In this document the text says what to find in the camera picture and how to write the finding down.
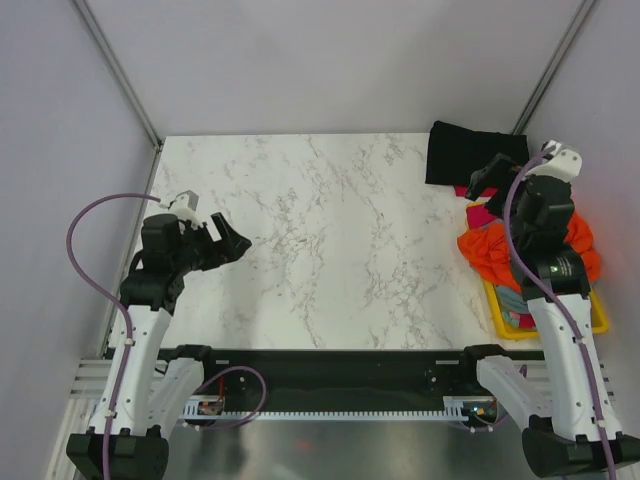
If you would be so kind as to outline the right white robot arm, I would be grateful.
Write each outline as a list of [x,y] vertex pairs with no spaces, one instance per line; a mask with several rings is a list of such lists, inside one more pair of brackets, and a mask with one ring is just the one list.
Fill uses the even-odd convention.
[[571,185],[521,167],[502,204],[510,267],[539,333],[551,396],[545,398],[495,348],[458,368],[467,392],[488,390],[521,430],[539,478],[607,473],[639,460],[601,373],[591,330],[591,288],[583,260],[566,239],[575,208]]

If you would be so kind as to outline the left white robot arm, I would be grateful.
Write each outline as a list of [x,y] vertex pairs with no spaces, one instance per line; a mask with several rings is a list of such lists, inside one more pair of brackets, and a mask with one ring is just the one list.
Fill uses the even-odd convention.
[[87,479],[162,478],[170,435],[191,395],[218,385],[218,367],[190,357],[169,360],[162,379],[154,378],[185,276],[236,262],[252,245],[222,214],[211,222],[218,239],[193,215],[164,213],[143,221],[142,248],[120,286],[124,327],[100,403],[86,432],[71,435],[66,446]]

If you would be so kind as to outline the orange t shirt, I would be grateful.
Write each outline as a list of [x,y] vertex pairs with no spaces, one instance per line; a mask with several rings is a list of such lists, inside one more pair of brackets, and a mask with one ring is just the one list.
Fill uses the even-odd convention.
[[[574,212],[569,222],[566,240],[580,254],[591,284],[601,275],[600,256],[588,223]],[[467,229],[457,239],[460,253],[471,267],[489,283],[520,293],[510,269],[510,253],[503,224],[494,223],[483,229]]]

